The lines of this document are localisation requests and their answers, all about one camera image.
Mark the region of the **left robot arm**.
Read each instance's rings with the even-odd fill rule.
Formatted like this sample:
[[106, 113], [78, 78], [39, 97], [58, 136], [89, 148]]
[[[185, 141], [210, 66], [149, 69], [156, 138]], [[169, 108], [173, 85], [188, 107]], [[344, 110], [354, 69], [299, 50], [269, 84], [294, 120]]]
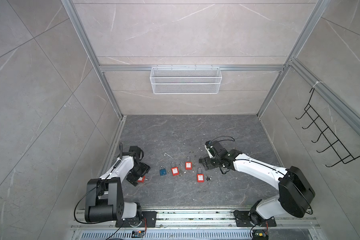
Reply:
[[120, 154], [111, 168], [97, 179], [87, 183], [87, 192], [81, 198], [85, 200], [85, 220], [79, 221], [74, 212], [76, 222], [85, 225], [122, 221], [131, 227], [138, 227], [143, 222], [140, 203], [125, 202], [122, 182], [127, 180], [133, 186], [138, 185], [149, 172], [150, 166], [142, 162], [144, 151], [138, 146], [131, 146], [123, 151], [119, 144]]

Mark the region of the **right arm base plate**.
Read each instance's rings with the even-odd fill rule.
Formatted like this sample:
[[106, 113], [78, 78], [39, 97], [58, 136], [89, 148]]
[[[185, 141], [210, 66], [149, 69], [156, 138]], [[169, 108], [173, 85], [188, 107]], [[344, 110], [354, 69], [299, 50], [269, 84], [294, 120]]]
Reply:
[[237, 227], [253, 227], [253, 226], [276, 227], [277, 226], [274, 217], [265, 220], [262, 217], [260, 217], [257, 213], [251, 213], [250, 211], [239, 211], [239, 210], [235, 210], [233, 214], [236, 219]]

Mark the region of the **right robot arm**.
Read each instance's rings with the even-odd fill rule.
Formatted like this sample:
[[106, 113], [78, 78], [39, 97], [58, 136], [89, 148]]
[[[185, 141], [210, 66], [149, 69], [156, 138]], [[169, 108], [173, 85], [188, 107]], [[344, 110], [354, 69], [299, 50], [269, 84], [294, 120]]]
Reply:
[[289, 214], [296, 218], [303, 218], [305, 215], [313, 214], [311, 202], [316, 193], [299, 168], [273, 166], [241, 151], [235, 149], [228, 151], [221, 143], [222, 140], [219, 138], [205, 143], [208, 156], [200, 157], [199, 162], [206, 171], [218, 168], [223, 175], [230, 170], [245, 173], [278, 191], [269, 199], [258, 200], [247, 216], [237, 215], [237, 219], [248, 220], [253, 226], [259, 226], [279, 215]]

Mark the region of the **red padlock long shackle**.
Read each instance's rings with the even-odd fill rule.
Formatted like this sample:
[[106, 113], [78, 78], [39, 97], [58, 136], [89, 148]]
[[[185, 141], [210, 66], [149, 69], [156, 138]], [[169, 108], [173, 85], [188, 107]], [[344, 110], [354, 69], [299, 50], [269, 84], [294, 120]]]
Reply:
[[186, 170], [192, 170], [193, 169], [193, 163], [192, 163], [190, 157], [186, 157], [185, 168], [186, 168]]

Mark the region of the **blue padlock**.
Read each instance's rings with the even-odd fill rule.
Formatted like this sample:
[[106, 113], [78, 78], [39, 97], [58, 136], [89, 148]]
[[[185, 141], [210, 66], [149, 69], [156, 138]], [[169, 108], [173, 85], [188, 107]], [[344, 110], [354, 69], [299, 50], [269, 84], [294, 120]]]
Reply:
[[167, 171], [164, 168], [164, 166], [160, 166], [160, 176], [165, 176], [166, 174], [167, 174]]

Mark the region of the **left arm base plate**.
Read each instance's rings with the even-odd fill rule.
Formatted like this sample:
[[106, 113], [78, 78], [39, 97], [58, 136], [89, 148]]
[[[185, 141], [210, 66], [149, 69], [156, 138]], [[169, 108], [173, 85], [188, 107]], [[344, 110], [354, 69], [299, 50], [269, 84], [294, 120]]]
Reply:
[[135, 218], [117, 221], [115, 227], [143, 228], [147, 226], [148, 228], [154, 228], [156, 226], [157, 214], [158, 212], [156, 211], [143, 211], [138, 213]]

